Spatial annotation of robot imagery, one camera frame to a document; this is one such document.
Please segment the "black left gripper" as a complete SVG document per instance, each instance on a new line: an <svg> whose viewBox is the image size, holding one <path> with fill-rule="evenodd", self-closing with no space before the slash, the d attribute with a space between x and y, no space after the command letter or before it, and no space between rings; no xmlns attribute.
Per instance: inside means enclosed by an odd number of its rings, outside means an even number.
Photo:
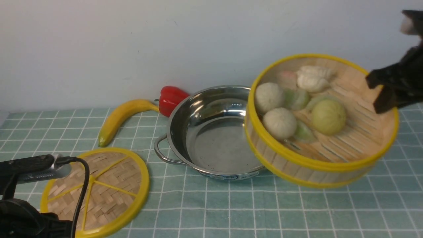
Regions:
<svg viewBox="0 0 423 238"><path fill-rule="evenodd" d="M40 213L29 202L14 198L17 176L1 176L0 236L2 238L71 238L72 221Z"/></svg>

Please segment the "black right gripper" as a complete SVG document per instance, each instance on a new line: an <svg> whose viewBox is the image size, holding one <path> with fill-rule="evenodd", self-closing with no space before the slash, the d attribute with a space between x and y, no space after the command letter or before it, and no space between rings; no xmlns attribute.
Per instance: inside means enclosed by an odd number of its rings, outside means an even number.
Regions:
<svg viewBox="0 0 423 238"><path fill-rule="evenodd" d="M400 60L402 82L406 92L394 89L401 79L398 66L374 69L366 76L369 89L385 86L375 99L373 106L377 114L386 113L393 108L406 107L422 102L423 90L423 12L422 10L403 10L404 20L400 31L410 36L418 36L420 42L411 47Z"/></svg>

